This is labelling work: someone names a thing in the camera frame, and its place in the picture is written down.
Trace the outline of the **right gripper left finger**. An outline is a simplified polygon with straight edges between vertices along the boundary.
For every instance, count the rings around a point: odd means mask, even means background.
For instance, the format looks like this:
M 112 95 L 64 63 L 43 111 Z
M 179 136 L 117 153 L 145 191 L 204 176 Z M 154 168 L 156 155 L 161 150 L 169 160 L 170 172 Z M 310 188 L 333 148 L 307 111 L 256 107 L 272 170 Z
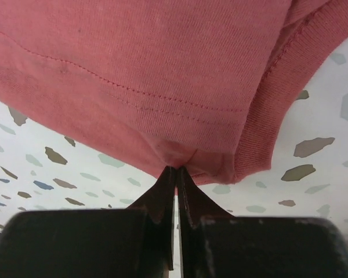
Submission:
M 127 208 L 16 214 L 0 233 L 0 277 L 168 277 L 177 171 Z

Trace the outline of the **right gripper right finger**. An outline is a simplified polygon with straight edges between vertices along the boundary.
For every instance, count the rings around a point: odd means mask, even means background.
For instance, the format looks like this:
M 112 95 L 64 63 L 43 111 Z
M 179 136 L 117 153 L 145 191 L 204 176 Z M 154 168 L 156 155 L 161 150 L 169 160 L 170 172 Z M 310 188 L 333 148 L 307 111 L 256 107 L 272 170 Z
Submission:
M 231 215 L 176 178 L 183 277 L 348 277 L 348 248 L 323 218 Z

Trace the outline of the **pink t shirt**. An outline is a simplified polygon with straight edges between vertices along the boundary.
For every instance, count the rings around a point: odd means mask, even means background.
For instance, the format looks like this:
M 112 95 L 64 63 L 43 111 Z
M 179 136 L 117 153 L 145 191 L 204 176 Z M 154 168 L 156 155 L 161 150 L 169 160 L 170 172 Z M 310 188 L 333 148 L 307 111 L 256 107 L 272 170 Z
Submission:
M 159 175 L 271 167 L 282 120 L 348 38 L 348 1 L 0 1 L 0 101 Z

